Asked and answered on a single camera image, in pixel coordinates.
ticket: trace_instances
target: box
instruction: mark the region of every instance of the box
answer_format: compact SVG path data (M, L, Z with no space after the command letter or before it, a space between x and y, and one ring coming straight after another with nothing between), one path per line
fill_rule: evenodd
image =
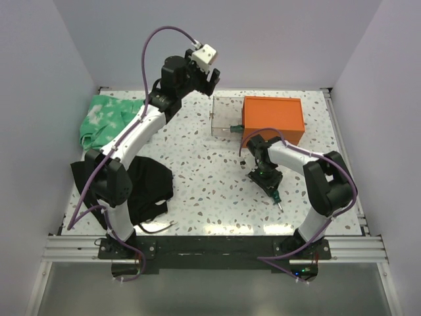
M298 145L305 132L301 100L246 96L243 105L243 125L243 138L261 128L272 127L280 130L287 141ZM265 140L278 136L273 130L265 130L259 134Z

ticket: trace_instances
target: tabletop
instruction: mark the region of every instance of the tabletop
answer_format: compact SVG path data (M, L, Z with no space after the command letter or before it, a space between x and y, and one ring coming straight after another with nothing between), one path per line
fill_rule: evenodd
M120 99L143 99L143 91L101 91ZM214 97L239 98L245 95L294 97L301 99L306 132L300 147L311 151L338 150L328 108L321 91L218 90ZM279 186L284 213L247 173L253 158L245 149L238 157L239 139L213 136L213 98L191 93L183 99L180 111L142 147L138 155L151 157L171 169L174 197L168 213L160 215L147 230L174 226L160 235L291 235L310 209L304 178L279 167L284 178ZM75 186L70 193L63 228L72 216L80 195ZM135 226L138 235L144 234ZM63 235L104 235L105 230L92 214L86 215ZM339 216L327 235L361 235L355 207Z

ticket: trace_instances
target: gray wall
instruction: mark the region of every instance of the gray wall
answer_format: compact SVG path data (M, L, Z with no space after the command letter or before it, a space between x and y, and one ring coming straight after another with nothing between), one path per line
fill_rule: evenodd
M381 0L54 0L95 83L142 85L140 55L155 28L175 25L217 48L219 87L332 87ZM148 81L189 42L162 32Z
M334 88L362 205L406 315L421 308L421 2L384 0Z
M94 91L50 0L0 1L0 314L22 315Z

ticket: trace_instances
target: black fabric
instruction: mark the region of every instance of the black fabric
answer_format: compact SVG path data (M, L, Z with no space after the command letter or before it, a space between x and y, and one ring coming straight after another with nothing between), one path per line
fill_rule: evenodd
M76 187L81 193L87 180L84 162L78 161L70 166ZM174 195L170 169L151 158L136 156L128 169L128 175L133 183L132 193L127 200L130 220L133 225L152 220L168 211L166 202L161 205L155 203L168 200ZM88 208L99 204L91 190L87 191L84 203ZM92 213L99 224L107 229L101 210L94 210Z

